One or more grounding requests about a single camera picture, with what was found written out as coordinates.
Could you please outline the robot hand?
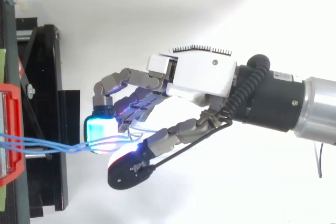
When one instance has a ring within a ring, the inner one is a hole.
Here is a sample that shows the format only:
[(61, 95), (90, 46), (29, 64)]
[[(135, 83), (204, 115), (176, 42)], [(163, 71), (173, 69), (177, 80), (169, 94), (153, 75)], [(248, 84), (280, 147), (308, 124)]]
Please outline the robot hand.
[[(108, 166), (109, 186), (125, 190), (142, 183), (155, 170), (151, 160), (180, 144), (191, 147), (215, 132), (221, 126), (218, 111), (229, 97), (236, 66), (229, 51), (191, 45), (152, 55), (146, 71), (125, 68), (98, 81), (93, 88), (93, 112), (84, 122), (84, 138), (92, 147), (102, 143), (104, 152), (118, 155)], [(115, 143), (117, 133), (128, 136), (130, 127), (144, 122), (169, 97), (185, 98), (205, 111), (198, 119), (126, 144), (122, 154)]]

